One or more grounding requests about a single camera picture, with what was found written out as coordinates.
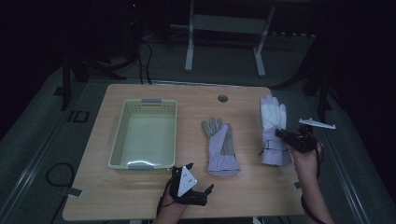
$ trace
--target glove cuff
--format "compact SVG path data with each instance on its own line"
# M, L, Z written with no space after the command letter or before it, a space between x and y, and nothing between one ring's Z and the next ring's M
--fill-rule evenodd
M262 163L268 165L278 165L278 166L284 166L290 164L291 156L289 150L265 149L262 153Z
M286 143L275 136L275 132L262 132L262 147L264 149L285 150Z
M234 155L224 155L210 158L207 172L212 175L234 175L241 170Z

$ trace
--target black controller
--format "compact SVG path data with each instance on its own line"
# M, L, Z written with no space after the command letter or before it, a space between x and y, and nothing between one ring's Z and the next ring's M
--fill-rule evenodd
M190 163L186 165L186 168L190 170L192 166L193 164ZM207 195L209 195L212 192L214 185L212 184L211 186L209 186L209 188L207 188L204 192L199 192L189 189L183 196L179 197L177 195L177 191L178 191L178 186L180 185L182 168L183 167L173 168L169 194L175 200L176 203L205 206L207 203Z
M276 129L275 135L288 145L305 153L317 148L318 140L312 135L314 129L311 125L300 125L297 133L291 133L283 129Z

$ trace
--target human hand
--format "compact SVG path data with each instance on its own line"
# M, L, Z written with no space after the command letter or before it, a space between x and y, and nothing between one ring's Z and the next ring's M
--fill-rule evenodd
M323 145L317 143L318 154L321 157L323 152ZM288 149L294 158L294 167L301 182L317 181L318 166L320 158L318 158L317 151L311 150L305 153L299 152L296 148L289 146Z

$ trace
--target table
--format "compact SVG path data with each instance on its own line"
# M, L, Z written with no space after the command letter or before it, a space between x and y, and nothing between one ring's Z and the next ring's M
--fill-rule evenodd
M73 188L82 196L69 197L64 219L153 219L168 172L117 172L107 166L123 102L131 98L175 99L177 109L176 166L194 163L198 179L194 190L214 184L206 206L189 206L182 218L258 217L300 215L301 190L294 187L297 175L292 164L285 167L261 163L262 126L260 98L264 87L112 84L98 112ZM222 103L219 95L226 95ZM207 140L201 122L223 118L233 126L233 144L242 171L218 177L206 172Z

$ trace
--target plastic basket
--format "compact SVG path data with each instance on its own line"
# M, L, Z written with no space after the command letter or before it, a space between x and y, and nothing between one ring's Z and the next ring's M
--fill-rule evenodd
M108 166L120 170L171 168L176 134L177 101L126 100Z

